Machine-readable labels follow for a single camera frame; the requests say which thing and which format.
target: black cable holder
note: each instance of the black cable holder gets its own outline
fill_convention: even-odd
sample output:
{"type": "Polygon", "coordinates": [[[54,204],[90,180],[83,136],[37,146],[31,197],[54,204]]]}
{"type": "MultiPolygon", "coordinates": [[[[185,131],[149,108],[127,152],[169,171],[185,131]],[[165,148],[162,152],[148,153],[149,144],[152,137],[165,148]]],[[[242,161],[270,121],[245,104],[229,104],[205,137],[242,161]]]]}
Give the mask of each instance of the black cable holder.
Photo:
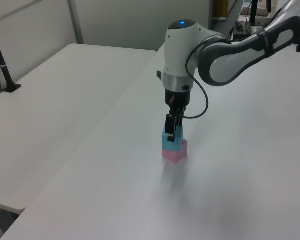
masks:
{"type": "Polygon", "coordinates": [[[0,68],[2,70],[2,73],[4,75],[5,81],[6,81],[6,88],[3,89],[3,92],[7,93],[13,93],[15,90],[19,89],[21,87],[20,84],[16,84],[12,81],[10,72],[8,70],[6,61],[4,59],[4,56],[0,49],[0,68]]]}

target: white wall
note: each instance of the white wall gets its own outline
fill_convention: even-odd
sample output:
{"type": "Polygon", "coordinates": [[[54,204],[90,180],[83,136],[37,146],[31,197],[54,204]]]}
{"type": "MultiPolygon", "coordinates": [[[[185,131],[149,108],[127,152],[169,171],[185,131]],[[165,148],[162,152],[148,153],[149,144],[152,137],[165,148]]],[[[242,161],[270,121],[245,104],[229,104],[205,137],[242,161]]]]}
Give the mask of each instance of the white wall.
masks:
{"type": "Polygon", "coordinates": [[[71,43],[67,0],[42,0],[0,21],[0,48],[14,82],[71,43]]]}
{"type": "Polygon", "coordinates": [[[169,25],[192,19],[208,28],[211,0],[72,0],[85,44],[157,51],[169,25]]]}

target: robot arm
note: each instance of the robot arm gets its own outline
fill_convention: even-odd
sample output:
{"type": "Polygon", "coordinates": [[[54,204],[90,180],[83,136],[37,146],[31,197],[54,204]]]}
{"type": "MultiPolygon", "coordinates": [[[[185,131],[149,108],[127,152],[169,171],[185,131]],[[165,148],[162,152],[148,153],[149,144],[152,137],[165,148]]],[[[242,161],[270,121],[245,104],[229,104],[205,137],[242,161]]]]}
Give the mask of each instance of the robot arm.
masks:
{"type": "Polygon", "coordinates": [[[276,19],[264,30],[241,42],[228,42],[220,33],[205,29],[192,20],[170,25],[165,37],[165,66],[162,76],[165,103],[170,106],[165,132],[174,142],[177,125],[182,125],[190,103],[194,81],[186,71],[188,61],[193,76],[196,68],[204,82],[224,86],[247,68],[271,57],[300,38],[300,0],[290,0],[276,19]]]}
{"type": "Polygon", "coordinates": [[[292,0],[264,31],[237,44],[216,43],[198,52],[200,77],[212,86],[227,85],[247,68],[271,57],[299,38],[300,0],[292,0]]]}

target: stacked blocks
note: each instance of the stacked blocks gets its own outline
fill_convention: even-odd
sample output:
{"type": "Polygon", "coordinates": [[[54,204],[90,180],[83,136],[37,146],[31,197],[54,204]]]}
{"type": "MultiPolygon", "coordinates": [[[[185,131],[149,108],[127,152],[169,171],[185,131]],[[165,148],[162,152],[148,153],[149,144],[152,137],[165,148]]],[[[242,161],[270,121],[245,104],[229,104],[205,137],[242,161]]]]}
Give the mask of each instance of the stacked blocks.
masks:
{"type": "Polygon", "coordinates": [[[162,156],[175,164],[188,155],[188,141],[184,140],[183,127],[177,126],[175,141],[168,141],[168,134],[165,133],[166,126],[162,133],[162,156]]]}

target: white desk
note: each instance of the white desk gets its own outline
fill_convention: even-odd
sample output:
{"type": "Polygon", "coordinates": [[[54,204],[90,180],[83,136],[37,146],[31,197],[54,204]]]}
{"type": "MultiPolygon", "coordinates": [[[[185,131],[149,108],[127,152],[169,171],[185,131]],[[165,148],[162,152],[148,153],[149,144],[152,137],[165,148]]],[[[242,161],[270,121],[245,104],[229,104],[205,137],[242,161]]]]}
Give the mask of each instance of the white desk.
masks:
{"type": "Polygon", "coordinates": [[[0,208],[20,214],[155,53],[72,44],[0,94],[0,208]]]}
{"type": "MultiPolygon", "coordinates": [[[[224,87],[162,159],[161,48],[2,240],[300,240],[300,54],[224,87]]],[[[199,113],[195,87],[186,114],[199,113]]]]}

